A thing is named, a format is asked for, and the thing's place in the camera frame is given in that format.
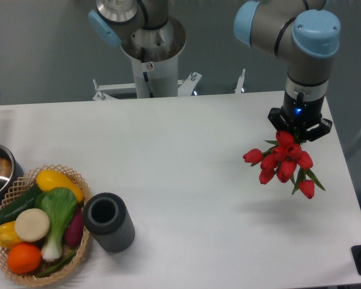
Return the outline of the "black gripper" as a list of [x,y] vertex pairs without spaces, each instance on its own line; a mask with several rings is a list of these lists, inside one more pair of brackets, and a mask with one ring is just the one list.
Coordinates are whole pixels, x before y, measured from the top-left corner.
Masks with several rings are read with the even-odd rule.
[[272,108],[268,113],[268,120],[277,131],[291,133],[292,128],[303,127],[315,128],[307,130],[304,134],[305,141],[315,141],[328,134],[333,126],[329,119],[322,118],[321,110],[325,96],[314,100],[299,102],[284,92],[283,105],[281,108]]

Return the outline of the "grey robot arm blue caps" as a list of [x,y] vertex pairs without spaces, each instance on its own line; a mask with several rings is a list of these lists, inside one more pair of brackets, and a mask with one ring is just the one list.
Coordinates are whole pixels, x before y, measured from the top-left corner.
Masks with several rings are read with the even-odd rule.
[[[283,105],[272,108],[268,119],[301,143],[332,128],[321,109],[341,24],[324,6],[324,1],[248,1],[233,22],[240,42],[288,62]],[[88,19],[105,43],[121,47],[130,58],[139,98],[191,93],[188,82],[178,83],[185,28],[169,15],[167,1],[97,1]]]

